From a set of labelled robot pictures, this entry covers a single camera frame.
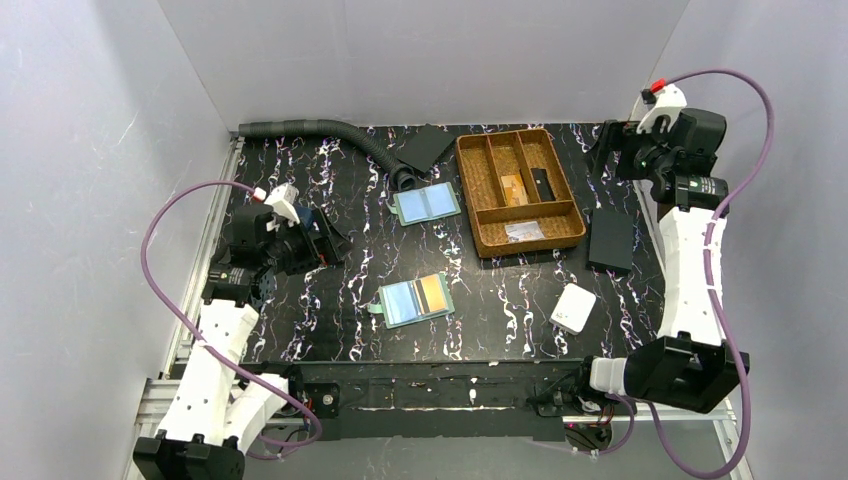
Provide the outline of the black VIP credit card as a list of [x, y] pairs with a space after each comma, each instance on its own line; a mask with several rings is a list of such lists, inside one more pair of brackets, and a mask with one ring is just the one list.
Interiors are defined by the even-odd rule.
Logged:
[[544, 168], [531, 168], [530, 169], [537, 193], [539, 195], [539, 199], [541, 202], [553, 202], [556, 200], [556, 196], [552, 190], [547, 170]]

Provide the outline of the mint green card holder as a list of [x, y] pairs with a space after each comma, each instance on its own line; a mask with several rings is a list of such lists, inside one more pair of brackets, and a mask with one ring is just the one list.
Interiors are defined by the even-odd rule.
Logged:
[[372, 315], [382, 315], [387, 328], [399, 328], [455, 312], [444, 273], [385, 285], [378, 301], [367, 305]]

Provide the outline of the white VIP credit card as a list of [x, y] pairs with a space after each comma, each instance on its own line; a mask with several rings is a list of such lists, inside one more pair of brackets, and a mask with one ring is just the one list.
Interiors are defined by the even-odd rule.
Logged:
[[545, 239], [545, 235], [535, 220], [511, 223], [504, 226], [509, 243], [521, 243]]

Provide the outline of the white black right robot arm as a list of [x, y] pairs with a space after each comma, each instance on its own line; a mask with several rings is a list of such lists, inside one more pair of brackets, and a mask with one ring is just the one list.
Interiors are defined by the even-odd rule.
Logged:
[[665, 307], [655, 340], [625, 357], [584, 360], [573, 392], [599, 404], [615, 395], [697, 413], [713, 410], [750, 369], [733, 354], [715, 306], [721, 300], [721, 242], [729, 209], [726, 181], [712, 174], [724, 140], [724, 116], [684, 108], [640, 128], [608, 120], [592, 147], [603, 165], [620, 157], [616, 174], [648, 180], [663, 242]]

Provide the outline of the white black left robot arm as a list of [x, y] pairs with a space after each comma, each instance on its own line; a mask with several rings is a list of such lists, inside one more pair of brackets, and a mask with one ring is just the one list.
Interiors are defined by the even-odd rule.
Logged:
[[308, 437], [282, 442], [286, 454], [317, 441], [323, 426], [291, 385], [294, 367], [256, 374], [241, 366], [248, 337], [279, 274], [294, 276], [342, 262], [350, 242], [321, 209], [250, 204], [232, 217], [213, 254], [195, 338], [176, 394], [150, 437], [137, 439], [133, 462], [144, 479], [240, 479], [253, 442], [286, 406], [303, 416]]

